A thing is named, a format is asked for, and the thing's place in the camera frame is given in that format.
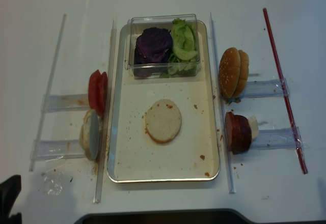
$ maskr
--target red cabbage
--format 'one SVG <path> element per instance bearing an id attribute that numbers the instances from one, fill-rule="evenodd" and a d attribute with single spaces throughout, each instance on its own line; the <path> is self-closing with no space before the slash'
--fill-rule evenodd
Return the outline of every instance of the red cabbage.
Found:
<path id="1" fill-rule="evenodd" d="M 167 29 L 148 28 L 136 40 L 135 64 L 167 63 L 173 40 Z"/>

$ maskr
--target food crumbs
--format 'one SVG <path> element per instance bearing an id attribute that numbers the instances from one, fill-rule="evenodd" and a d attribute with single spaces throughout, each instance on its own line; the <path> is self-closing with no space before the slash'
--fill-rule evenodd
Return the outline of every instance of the food crumbs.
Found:
<path id="1" fill-rule="evenodd" d="M 77 100 L 78 105 L 85 105 L 85 102 L 82 99 Z"/>

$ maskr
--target clear plastic box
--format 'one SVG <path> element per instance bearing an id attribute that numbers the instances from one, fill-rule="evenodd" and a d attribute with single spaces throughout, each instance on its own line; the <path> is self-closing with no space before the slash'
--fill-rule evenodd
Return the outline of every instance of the clear plastic box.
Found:
<path id="1" fill-rule="evenodd" d="M 165 28 L 171 31 L 172 21 L 177 18 L 185 20 L 188 24 L 190 24 L 195 33 L 196 51 L 198 52 L 195 58 L 196 61 L 180 63 L 136 64 L 134 60 L 136 40 L 143 33 L 143 31 L 151 27 Z M 195 14 L 132 18 L 128 22 L 128 28 L 130 30 L 128 68 L 132 71 L 135 78 L 197 75 L 200 64 L 200 55 L 198 49 L 197 18 Z"/>

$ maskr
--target black object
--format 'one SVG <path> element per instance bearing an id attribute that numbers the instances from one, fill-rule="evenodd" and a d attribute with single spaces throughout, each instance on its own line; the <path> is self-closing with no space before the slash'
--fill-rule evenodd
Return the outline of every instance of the black object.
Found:
<path id="1" fill-rule="evenodd" d="M 15 175 L 0 184 L 0 224 L 21 224 L 21 213 L 9 217 L 21 191 L 21 176 Z"/>

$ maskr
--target clear plastic holder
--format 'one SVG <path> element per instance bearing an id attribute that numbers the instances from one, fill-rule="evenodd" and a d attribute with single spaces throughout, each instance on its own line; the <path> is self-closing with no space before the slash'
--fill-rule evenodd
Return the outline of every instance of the clear plastic holder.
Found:
<path id="1" fill-rule="evenodd" d="M 32 152 L 33 160 L 74 159 L 85 158 L 85 153 L 79 145 L 79 140 L 62 141 L 34 141 L 33 147 L 37 152 Z"/>
<path id="2" fill-rule="evenodd" d="M 286 79 L 248 81 L 246 88 L 241 95 L 243 98 L 266 98 L 284 96 L 289 96 L 289 89 L 286 83 Z"/>
<path id="3" fill-rule="evenodd" d="M 216 52 L 215 43 L 215 30 L 212 15 L 210 14 L 210 32 L 212 41 L 212 53 L 213 61 L 217 66 L 218 71 L 218 59 Z M 284 97 L 289 96 L 289 89 L 286 83 L 286 79 L 277 79 L 269 81 L 252 81 L 247 82 L 246 89 L 241 94 L 241 98 L 267 98 L 267 97 Z M 220 105 L 221 105 L 221 126 L 225 129 L 224 125 L 224 115 L 225 113 L 225 102 L 224 99 L 219 95 Z M 225 154 L 225 164 L 228 179 L 229 193 L 236 193 L 232 169 L 233 163 L 231 160 L 232 152 L 228 150 L 228 142 L 223 139 L 224 142 L 224 154 Z M 256 139 L 252 141 L 250 150 L 270 150 L 270 149 L 296 149 L 296 141 L 293 137 L 292 128 L 276 129 L 276 130 L 260 130 L 259 135 Z"/>
<path id="4" fill-rule="evenodd" d="M 56 70 L 56 65 L 58 62 L 58 56 L 60 51 L 60 46 L 62 42 L 64 27 L 66 23 L 67 15 L 63 15 L 61 28 L 59 32 L 59 37 L 57 41 L 57 46 L 55 50 L 55 55 L 53 57 L 53 62 L 51 66 L 51 72 L 49 80 L 47 83 L 47 88 L 45 95 L 43 97 L 43 102 L 41 106 L 41 117 L 38 125 L 36 139 L 33 142 L 31 151 L 31 163 L 30 171 L 34 170 L 35 161 L 41 160 L 53 160 L 53 159 L 76 159 L 84 158 L 85 152 L 79 145 L 79 139 L 73 140 L 41 140 L 42 130 L 45 121 L 45 115 L 48 113 L 60 112 L 60 111 L 80 111 L 88 110 L 88 94 L 75 94 L 75 95 L 51 95 L 51 87 L 53 83 L 53 77 Z M 111 84 L 113 78 L 113 67 L 114 67 L 114 56 L 115 56 L 115 44 L 116 44 L 116 24 L 113 21 L 113 27 L 111 32 L 111 42 L 110 42 L 110 57 L 108 60 L 108 86 L 106 95 L 106 105 L 104 116 L 102 119 L 103 129 L 100 131 L 100 150 L 97 157 L 98 167 L 97 167 L 97 179 L 94 192 L 94 203 L 99 203 L 101 200 L 102 192 L 102 179 L 103 179 L 103 168 L 105 161 L 105 148 L 106 148 L 106 136 L 108 130 L 108 119 L 110 110 L 110 100 L 111 100 Z"/>
<path id="5" fill-rule="evenodd" d="M 88 95 L 49 95 L 43 97 L 41 110 L 45 113 L 71 111 L 71 110 L 88 110 Z"/>

